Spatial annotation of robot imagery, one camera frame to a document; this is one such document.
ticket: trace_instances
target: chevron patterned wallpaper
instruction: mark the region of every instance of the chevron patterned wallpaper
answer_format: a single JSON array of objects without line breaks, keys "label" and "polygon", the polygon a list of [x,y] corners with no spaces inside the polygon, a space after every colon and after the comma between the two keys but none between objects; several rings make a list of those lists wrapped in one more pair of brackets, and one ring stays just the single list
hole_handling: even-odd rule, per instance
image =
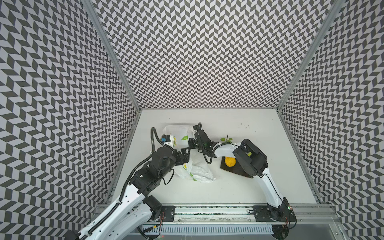
[{"label": "chevron patterned wallpaper", "polygon": [[93,0],[143,108],[274,107],[333,0]]},{"label": "chevron patterned wallpaper", "polygon": [[0,85],[0,239],[81,229],[135,112],[78,0],[0,1]]},{"label": "chevron patterned wallpaper", "polygon": [[383,24],[383,1],[347,1],[283,109],[352,239],[384,239]]}]

